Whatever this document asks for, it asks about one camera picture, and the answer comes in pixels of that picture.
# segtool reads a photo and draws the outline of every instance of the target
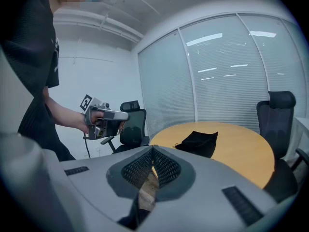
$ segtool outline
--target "black vent slot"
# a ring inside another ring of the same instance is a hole
[[[154,150],[154,168],[158,175],[160,188],[176,179],[181,172],[181,167],[176,161],[157,150]]]
[[[73,175],[73,174],[79,174],[79,173],[85,172],[87,170],[89,170],[87,167],[79,167],[79,168],[68,169],[68,170],[65,170],[64,172],[66,173],[67,176],[69,176],[69,175]]]
[[[148,177],[153,166],[152,151],[131,162],[121,170],[122,177],[140,189]]]
[[[248,226],[263,217],[237,187],[225,188],[222,192]]]

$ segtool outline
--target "wooden table top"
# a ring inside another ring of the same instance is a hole
[[[262,136],[245,127],[219,122],[180,124],[162,130],[150,144],[173,148],[192,131],[208,134],[218,131],[211,159],[229,166],[260,188],[267,184],[274,171],[274,154]]]

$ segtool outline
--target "black t-shirt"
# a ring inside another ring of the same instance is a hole
[[[34,97],[19,133],[32,138],[42,148],[55,151],[58,159],[64,161],[74,157],[60,142],[55,121],[43,97],[45,86],[59,85],[59,45],[53,18],[49,0],[27,0],[18,11],[2,48],[12,69]]]

